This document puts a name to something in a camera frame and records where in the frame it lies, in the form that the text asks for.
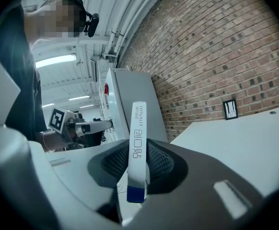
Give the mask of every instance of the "picture frame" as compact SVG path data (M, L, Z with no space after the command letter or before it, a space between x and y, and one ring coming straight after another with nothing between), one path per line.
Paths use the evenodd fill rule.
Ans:
M236 99L223 102L223 109L226 120L238 118Z

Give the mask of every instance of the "dark shirt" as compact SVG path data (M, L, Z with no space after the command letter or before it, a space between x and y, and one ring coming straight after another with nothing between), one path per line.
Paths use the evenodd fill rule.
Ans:
M0 63L21 90L5 124L35 140L35 133L47 128L39 72L24 33L22 6L9 11L0 24Z

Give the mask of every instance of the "brick wall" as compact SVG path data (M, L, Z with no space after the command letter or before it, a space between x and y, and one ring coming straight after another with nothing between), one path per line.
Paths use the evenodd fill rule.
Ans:
M194 121L279 107L279 21L263 0L159 0L119 67L149 72L169 140Z

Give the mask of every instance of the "blue tip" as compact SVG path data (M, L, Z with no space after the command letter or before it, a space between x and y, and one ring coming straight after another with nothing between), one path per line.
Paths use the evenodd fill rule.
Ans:
M145 200L145 189L128 186L126 191L126 201L130 203L143 203Z

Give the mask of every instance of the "black mesh surface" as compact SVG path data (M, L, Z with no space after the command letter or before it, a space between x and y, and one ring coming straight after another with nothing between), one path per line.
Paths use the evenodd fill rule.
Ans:
M128 159L129 146L127 145L103 158L101 165L108 174L120 180L128 166ZM174 166L170 156L149 143L147 143L146 161L150 170L150 182L168 174Z
M174 162L165 153L147 143L147 164L150 170L150 181L153 182L172 171Z
M106 156L101 161L103 169L113 177L120 180L126 168L128 167L129 160L129 145L120 148L112 154Z

